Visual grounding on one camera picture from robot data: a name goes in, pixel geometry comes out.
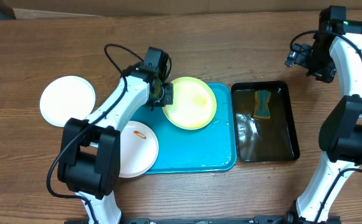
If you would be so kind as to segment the white plate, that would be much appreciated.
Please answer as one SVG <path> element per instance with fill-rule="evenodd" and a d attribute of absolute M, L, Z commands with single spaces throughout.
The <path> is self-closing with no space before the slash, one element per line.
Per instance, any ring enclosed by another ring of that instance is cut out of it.
<path fill-rule="evenodd" d="M 64 127 L 70 118 L 86 118 L 94 109 L 95 100 L 95 90 L 86 79 L 65 76 L 54 80 L 44 89 L 39 107 L 48 123 Z"/>

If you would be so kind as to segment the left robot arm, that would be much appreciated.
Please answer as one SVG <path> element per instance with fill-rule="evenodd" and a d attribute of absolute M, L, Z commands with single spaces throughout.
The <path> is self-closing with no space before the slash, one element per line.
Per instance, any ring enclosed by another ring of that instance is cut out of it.
<path fill-rule="evenodd" d="M 140 107 L 172 104 L 173 86 L 166 82 L 171 69 L 168 53 L 149 47 L 145 58 L 119 69 L 118 86 L 96 111 L 66 122 L 46 186 L 57 198 L 81 200 L 85 223 L 120 223 L 113 194 L 120 173 L 120 134 Z"/>

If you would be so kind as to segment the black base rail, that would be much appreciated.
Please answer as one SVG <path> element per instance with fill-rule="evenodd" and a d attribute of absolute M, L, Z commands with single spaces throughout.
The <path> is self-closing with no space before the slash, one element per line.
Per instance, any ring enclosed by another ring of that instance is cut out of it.
<path fill-rule="evenodd" d="M 121 218 L 119 224 L 309 224 L 311 222 L 294 220 L 291 214 L 267 216 L 260 215 L 254 218 L 215 218 L 215 219 L 165 219 L 150 220 L 149 218 Z"/>

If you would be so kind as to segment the yellow green sponge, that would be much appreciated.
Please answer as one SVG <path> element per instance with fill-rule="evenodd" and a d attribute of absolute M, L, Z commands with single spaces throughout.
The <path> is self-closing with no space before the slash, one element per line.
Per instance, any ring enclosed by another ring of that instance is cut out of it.
<path fill-rule="evenodd" d="M 268 90 L 257 90 L 254 92 L 254 113 L 257 119 L 270 119 L 269 101 L 271 92 Z"/>

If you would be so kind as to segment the pink-white plate with stain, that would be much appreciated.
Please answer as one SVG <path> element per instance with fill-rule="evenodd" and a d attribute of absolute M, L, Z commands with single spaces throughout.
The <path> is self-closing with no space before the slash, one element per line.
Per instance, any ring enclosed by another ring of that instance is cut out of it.
<path fill-rule="evenodd" d="M 147 172 L 159 153 L 156 134 L 147 125 L 129 121 L 120 136 L 121 178 L 133 178 Z"/>

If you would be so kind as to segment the cardboard board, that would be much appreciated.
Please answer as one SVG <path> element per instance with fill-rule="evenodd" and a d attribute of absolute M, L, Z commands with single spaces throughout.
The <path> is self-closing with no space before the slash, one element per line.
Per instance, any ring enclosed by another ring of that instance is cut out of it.
<path fill-rule="evenodd" d="M 13 9 L 94 16 L 319 11 L 330 5 L 362 9 L 362 0 L 5 0 Z"/>

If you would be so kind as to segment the yellow-green plate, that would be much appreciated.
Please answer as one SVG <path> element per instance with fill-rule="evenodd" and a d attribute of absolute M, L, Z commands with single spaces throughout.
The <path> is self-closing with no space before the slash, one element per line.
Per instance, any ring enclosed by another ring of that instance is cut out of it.
<path fill-rule="evenodd" d="M 207 83 L 194 77 L 180 77 L 171 81 L 173 104 L 163 107 L 166 118 L 175 126 L 197 130 L 214 118 L 217 101 Z"/>

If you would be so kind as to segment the teal plastic tray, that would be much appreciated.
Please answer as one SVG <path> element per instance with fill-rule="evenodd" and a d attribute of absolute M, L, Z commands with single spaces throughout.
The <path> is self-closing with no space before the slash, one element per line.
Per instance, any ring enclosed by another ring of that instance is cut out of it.
<path fill-rule="evenodd" d="M 216 114 L 205 127 L 181 129 L 172 124 L 163 110 L 142 106 L 132 121 L 147 125 L 158 138 L 158 157 L 147 174 L 222 172 L 237 160 L 236 134 L 231 92 L 222 83 L 209 83 L 217 101 Z"/>

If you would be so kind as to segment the black water basin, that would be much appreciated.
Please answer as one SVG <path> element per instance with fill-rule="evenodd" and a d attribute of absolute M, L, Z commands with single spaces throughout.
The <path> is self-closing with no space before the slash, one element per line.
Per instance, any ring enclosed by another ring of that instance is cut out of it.
<path fill-rule="evenodd" d="M 254 92 L 268 90 L 270 119 L 257 119 Z M 296 161 L 300 157 L 288 86 L 283 81 L 235 83 L 231 87 L 237 154 L 243 162 Z"/>

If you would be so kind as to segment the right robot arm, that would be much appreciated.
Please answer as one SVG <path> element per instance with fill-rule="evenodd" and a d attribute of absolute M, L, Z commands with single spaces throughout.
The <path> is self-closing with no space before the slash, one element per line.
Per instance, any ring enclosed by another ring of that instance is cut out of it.
<path fill-rule="evenodd" d="M 282 221 L 340 223 L 329 217 L 331 205 L 348 178 L 362 173 L 362 21 L 348 20 L 344 6 L 329 6 L 311 33 L 312 45 L 291 40 L 285 65 L 304 67 L 321 82 L 337 78 L 341 100 L 320 128 L 318 167 Z"/>

